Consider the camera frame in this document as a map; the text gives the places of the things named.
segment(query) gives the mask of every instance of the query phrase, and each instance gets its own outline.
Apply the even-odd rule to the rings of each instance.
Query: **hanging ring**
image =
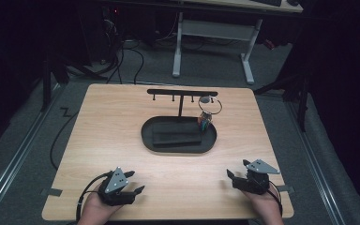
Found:
[[[218,102],[218,104],[220,104],[220,109],[218,110],[218,112],[209,112],[209,111],[205,110],[201,106],[201,102],[202,103],[209,103],[209,102],[213,102],[213,100],[215,100],[216,102]],[[206,113],[209,113],[209,114],[219,114],[221,112],[221,110],[223,109],[223,106],[221,105],[221,102],[216,97],[211,97],[211,96],[200,97],[200,99],[198,100],[198,105],[200,106],[200,108],[201,108],[201,110],[203,112],[206,112]]]

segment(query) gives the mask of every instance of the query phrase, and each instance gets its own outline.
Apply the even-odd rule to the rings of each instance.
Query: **hand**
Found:
[[[98,191],[100,185],[97,185],[94,191]],[[96,192],[91,192],[87,196],[78,225],[103,225],[122,206],[109,206],[101,201]]]
[[[277,191],[271,184],[269,190],[278,197]],[[263,195],[252,194],[246,191],[242,192],[250,198],[253,208],[262,217],[266,225],[283,225],[278,203],[273,196],[267,192]]]

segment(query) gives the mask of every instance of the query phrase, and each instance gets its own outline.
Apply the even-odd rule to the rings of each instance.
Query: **desk leg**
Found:
[[[174,53],[174,62],[173,62],[173,76],[180,76],[180,67],[181,67],[181,37],[183,32],[183,12],[179,12],[179,22],[177,28],[177,45],[176,52]]]
[[[259,19],[256,22],[256,26],[254,27],[252,37],[247,46],[247,52],[241,54],[242,66],[244,67],[245,76],[247,77],[247,84],[254,84],[253,74],[250,70],[249,57],[252,53],[253,46],[256,42],[256,38],[259,35],[260,27],[262,26],[262,19]]]

